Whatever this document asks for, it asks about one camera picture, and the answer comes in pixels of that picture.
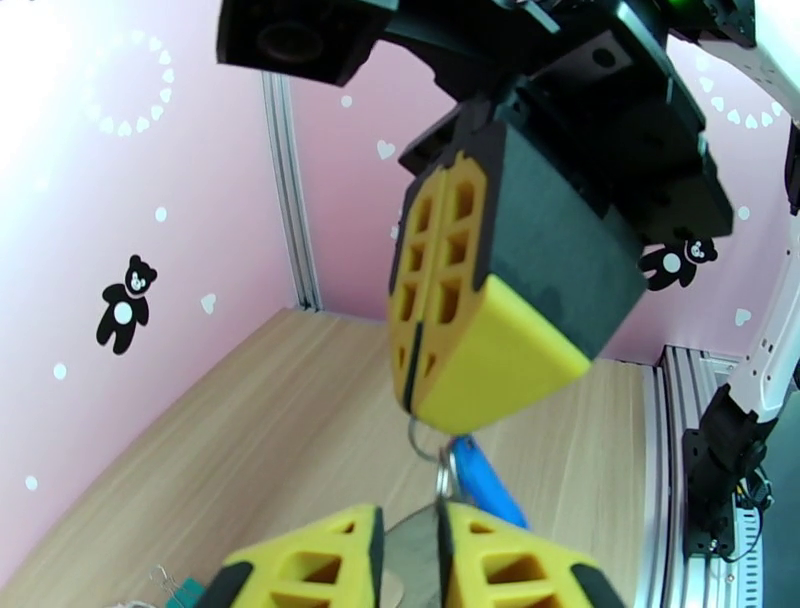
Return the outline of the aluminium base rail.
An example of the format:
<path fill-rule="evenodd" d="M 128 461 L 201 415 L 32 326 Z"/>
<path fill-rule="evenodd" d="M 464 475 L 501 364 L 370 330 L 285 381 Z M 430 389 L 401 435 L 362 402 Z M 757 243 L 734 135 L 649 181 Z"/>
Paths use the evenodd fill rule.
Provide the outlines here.
<path fill-rule="evenodd" d="M 736 507 L 731 560 L 683 554 L 682 437 L 696 428 L 735 363 L 667 346 L 645 373 L 645 543 L 636 608 L 763 608 L 763 539 L 755 509 Z"/>

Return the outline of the grey metal carabiner keyring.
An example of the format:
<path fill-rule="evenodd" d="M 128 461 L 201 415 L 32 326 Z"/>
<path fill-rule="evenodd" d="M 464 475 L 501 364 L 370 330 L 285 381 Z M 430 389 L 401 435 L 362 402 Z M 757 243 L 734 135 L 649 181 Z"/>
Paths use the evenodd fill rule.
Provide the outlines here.
<path fill-rule="evenodd" d="M 437 529 L 428 505 L 386 530 L 380 608 L 441 608 Z"/>

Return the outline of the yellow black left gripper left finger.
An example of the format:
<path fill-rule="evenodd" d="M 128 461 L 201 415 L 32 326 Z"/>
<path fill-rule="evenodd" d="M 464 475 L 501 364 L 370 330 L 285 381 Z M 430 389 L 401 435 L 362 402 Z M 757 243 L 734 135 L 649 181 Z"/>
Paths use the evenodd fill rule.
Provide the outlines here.
<path fill-rule="evenodd" d="M 349 507 L 230 554 L 212 608 L 379 608 L 383 510 Z"/>

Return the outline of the aluminium corner post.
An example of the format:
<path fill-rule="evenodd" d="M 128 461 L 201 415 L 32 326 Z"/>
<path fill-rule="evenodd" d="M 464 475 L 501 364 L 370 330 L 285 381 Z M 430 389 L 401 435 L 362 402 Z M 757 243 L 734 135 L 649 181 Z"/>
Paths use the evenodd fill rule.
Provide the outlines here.
<path fill-rule="evenodd" d="M 262 77 L 262 85 L 278 205 L 298 306 L 320 311 L 323 304 L 303 196 L 290 81 L 286 76 L 268 73 Z"/>

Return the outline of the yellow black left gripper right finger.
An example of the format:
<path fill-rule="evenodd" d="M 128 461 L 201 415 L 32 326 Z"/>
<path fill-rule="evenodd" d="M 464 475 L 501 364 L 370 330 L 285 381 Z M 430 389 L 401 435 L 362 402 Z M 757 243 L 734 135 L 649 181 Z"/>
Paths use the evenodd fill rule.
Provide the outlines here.
<path fill-rule="evenodd" d="M 437 516 L 441 608 L 626 608 L 585 554 L 467 504 Z"/>

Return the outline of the key with blue cap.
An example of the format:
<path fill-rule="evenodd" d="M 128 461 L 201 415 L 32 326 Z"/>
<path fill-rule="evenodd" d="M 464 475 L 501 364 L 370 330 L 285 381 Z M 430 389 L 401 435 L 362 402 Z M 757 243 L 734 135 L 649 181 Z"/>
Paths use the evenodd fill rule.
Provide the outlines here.
<path fill-rule="evenodd" d="M 509 524 L 530 528 L 522 508 L 473 436 L 455 437 L 448 453 L 455 473 L 456 493 L 462 501 Z"/>

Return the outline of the green binder clip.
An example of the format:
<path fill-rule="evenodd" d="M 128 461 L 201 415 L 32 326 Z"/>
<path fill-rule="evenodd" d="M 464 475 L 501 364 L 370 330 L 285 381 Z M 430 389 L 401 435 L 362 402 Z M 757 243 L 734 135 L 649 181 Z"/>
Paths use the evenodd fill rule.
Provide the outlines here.
<path fill-rule="evenodd" d="M 196 579 L 187 577 L 178 582 L 162 565 L 154 566 L 149 578 L 166 594 L 164 608 L 196 608 L 205 593 L 205 586 Z"/>

